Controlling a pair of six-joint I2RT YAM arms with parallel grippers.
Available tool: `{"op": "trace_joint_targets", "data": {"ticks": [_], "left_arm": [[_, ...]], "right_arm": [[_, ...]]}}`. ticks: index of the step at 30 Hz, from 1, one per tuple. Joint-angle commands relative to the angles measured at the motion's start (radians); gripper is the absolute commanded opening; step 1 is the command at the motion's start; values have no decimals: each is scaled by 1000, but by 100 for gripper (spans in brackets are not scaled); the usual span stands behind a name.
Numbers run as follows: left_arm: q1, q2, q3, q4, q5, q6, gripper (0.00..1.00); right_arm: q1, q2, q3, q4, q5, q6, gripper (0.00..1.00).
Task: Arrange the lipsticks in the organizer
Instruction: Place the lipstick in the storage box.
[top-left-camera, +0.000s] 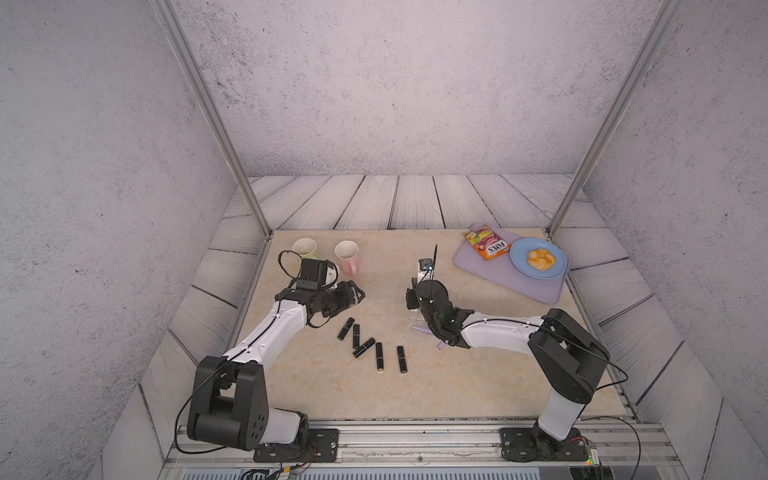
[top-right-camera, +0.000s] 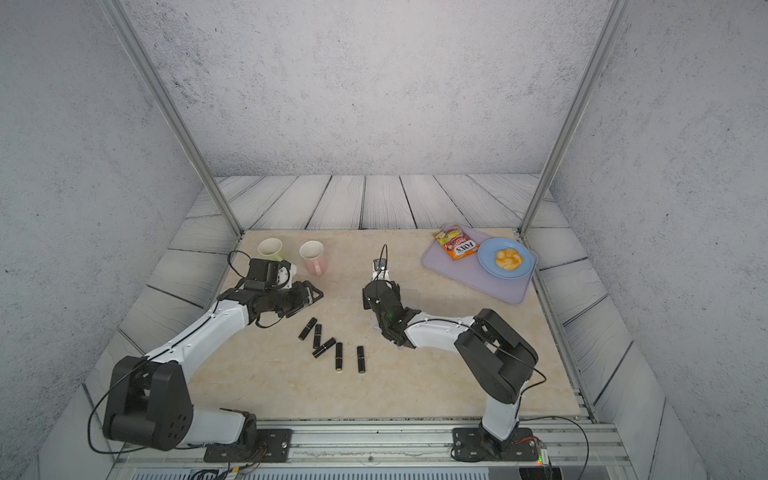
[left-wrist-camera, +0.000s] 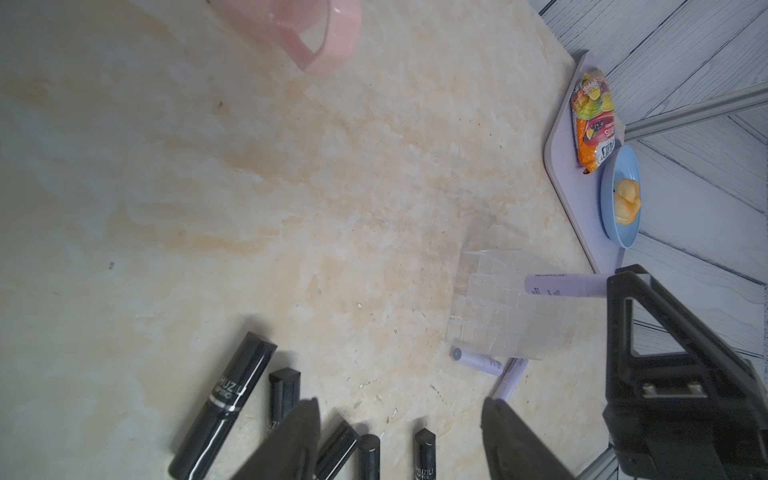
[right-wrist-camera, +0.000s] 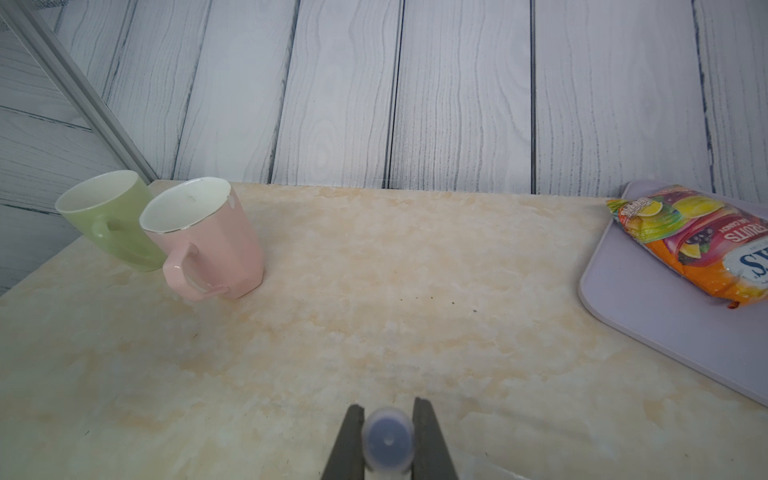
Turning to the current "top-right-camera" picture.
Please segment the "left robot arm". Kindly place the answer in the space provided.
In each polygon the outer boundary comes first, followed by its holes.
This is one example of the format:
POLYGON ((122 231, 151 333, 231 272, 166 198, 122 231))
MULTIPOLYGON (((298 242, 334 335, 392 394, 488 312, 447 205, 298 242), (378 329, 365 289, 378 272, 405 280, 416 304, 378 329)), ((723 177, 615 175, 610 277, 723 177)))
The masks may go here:
POLYGON ((323 298, 310 281, 296 280, 296 273, 285 260, 252 259, 247 274, 176 337, 142 357, 117 362, 101 401, 104 437, 160 451, 203 447, 207 461, 256 456, 262 447, 256 417, 198 408, 188 383, 228 339, 258 326, 262 314, 290 318, 323 298))

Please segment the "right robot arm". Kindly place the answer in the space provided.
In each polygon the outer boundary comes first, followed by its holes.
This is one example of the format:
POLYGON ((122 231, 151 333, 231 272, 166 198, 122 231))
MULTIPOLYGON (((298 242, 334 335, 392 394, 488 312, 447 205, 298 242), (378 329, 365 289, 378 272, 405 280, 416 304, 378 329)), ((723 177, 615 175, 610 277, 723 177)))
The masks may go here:
POLYGON ((362 305, 390 343, 458 354, 487 394, 478 427, 481 443, 495 453, 513 443, 520 400, 539 357, 501 316, 485 308, 472 317, 439 317, 405 307, 399 285, 389 280, 370 281, 362 289, 362 305))

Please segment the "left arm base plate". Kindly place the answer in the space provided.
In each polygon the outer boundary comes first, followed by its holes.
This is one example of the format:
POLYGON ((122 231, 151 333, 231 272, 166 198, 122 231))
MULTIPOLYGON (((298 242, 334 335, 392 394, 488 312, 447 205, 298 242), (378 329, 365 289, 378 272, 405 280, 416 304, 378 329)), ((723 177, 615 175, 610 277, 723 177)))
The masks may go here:
POLYGON ((292 429, 256 429, 244 431, 233 444, 210 445, 203 456, 205 463, 285 463, 288 461, 292 429))

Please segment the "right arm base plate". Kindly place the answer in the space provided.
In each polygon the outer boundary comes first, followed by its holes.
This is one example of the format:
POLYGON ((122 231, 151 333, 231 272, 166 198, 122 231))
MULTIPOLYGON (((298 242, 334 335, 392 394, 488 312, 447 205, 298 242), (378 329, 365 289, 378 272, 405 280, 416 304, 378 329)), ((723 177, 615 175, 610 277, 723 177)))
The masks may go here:
POLYGON ((539 439, 529 428, 514 429, 506 440, 499 440, 479 427, 452 430, 451 457, 460 462, 542 460, 539 439))

